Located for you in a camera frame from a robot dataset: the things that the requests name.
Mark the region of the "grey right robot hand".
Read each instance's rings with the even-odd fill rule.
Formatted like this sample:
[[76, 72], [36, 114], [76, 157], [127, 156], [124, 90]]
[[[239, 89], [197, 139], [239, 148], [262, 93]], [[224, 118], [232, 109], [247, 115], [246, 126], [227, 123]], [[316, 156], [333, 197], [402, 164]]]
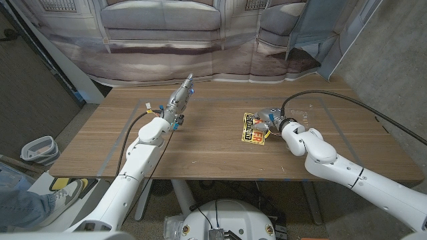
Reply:
[[282, 116], [282, 110], [278, 108], [265, 108], [254, 114], [254, 119], [260, 120], [254, 123], [252, 129], [266, 132], [271, 127], [275, 127], [279, 132], [290, 122], [296, 122], [294, 118]]

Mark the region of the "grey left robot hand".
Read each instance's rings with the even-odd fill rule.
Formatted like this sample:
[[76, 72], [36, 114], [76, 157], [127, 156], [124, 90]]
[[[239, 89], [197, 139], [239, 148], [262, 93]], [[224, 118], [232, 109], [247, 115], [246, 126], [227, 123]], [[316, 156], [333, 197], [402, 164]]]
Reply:
[[178, 118], [185, 111], [189, 98], [193, 93], [193, 74], [190, 73], [181, 86], [171, 94], [163, 110], [162, 118], [170, 123], [172, 127], [176, 123], [179, 124]]

